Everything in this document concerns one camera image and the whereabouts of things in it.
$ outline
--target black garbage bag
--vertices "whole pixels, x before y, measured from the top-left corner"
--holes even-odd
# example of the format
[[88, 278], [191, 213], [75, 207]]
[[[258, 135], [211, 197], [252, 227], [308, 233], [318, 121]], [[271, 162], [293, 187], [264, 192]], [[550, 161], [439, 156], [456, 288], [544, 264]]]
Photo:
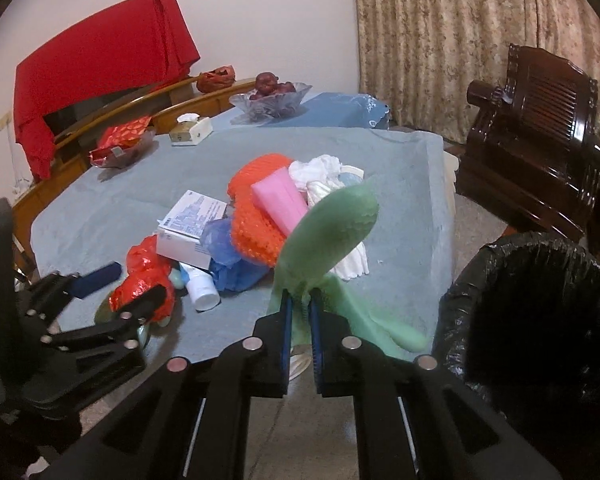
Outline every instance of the black garbage bag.
[[440, 303], [439, 362], [560, 471], [600, 479], [600, 263], [551, 234], [484, 246]]

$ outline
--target floral curtain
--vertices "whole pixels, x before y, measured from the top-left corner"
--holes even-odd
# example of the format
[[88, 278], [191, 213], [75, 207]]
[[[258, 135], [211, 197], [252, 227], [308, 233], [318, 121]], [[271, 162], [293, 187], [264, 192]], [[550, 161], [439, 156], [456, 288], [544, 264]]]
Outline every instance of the floral curtain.
[[473, 79], [504, 83], [509, 43], [573, 61], [598, 80], [600, 19], [586, 0], [357, 0], [360, 88], [398, 124], [463, 142]]

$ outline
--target wall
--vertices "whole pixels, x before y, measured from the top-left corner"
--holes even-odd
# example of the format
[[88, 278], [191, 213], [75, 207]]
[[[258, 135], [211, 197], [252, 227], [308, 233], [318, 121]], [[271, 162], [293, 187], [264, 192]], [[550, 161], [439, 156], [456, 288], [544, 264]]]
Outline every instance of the wall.
[[[0, 117], [13, 106], [16, 65], [73, 23], [121, 0], [13, 0], [0, 19]], [[191, 72], [232, 64], [238, 78], [271, 70], [327, 91], [358, 89], [355, 0], [178, 0], [202, 59]], [[0, 196], [30, 176], [19, 145], [11, 163], [0, 132]]]

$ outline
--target pink cloth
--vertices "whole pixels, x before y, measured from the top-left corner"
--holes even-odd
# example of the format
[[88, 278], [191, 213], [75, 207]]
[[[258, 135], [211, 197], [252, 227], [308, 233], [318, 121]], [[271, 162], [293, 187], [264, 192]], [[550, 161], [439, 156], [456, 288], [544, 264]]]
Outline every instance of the pink cloth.
[[285, 236], [298, 225], [308, 207], [287, 168], [280, 168], [251, 185], [253, 201], [268, 213]]

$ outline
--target dark brown wooden chair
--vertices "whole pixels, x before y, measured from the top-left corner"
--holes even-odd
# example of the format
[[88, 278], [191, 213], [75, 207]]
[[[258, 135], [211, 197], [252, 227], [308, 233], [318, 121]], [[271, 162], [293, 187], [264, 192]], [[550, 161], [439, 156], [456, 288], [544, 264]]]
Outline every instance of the dark brown wooden chair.
[[480, 108], [457, 189], [519, 230], [578, 241], [600, 188], [598, 82], [540, 48], [509, 46], [504, 88], [474, 80]]

